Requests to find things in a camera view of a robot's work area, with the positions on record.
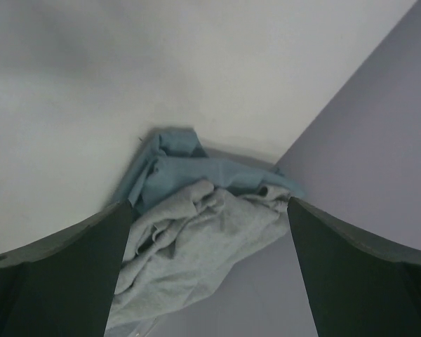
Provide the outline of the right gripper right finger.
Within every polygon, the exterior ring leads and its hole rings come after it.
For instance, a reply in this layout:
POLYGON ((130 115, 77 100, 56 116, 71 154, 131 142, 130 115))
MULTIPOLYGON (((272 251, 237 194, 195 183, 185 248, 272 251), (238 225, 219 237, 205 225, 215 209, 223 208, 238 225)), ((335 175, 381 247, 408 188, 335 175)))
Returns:
POLYGON ((290 230, 319 336, 421 336, 421 251, 298 198, 290 230))

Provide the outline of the grey t shirt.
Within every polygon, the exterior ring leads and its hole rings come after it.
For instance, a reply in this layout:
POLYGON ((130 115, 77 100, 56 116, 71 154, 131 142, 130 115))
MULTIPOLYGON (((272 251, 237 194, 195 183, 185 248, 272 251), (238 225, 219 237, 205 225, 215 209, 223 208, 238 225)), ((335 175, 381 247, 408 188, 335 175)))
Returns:
POLYGON ((131 226, 107 327, 214 294, 236 263, 287 233, 289 199, 275 185, 236 196, 201 180, 148 210, 131 226))

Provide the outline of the blue t shirt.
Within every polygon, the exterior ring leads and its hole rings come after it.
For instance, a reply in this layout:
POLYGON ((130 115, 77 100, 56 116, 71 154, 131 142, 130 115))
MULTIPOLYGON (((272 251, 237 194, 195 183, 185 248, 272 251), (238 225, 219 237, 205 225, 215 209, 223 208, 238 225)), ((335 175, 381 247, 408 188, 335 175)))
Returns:
POLYGON ((303 197, 299 185, 279 170, 233 161, 227 155, 211 157, 192 129, 153 132, 129 164, 110 203, 129 200, 143 214, 178 190, 201 179, 241 195, 256 191, 262 184, 282 186, 303 197))

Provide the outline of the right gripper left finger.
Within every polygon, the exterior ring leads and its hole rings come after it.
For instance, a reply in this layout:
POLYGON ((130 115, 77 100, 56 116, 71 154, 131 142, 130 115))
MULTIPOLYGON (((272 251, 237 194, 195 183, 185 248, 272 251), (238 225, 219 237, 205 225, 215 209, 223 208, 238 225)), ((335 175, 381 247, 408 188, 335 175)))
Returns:
POLYGON ((0 336, 103 336, 132 221, 129 201, 0 254, 0 336))

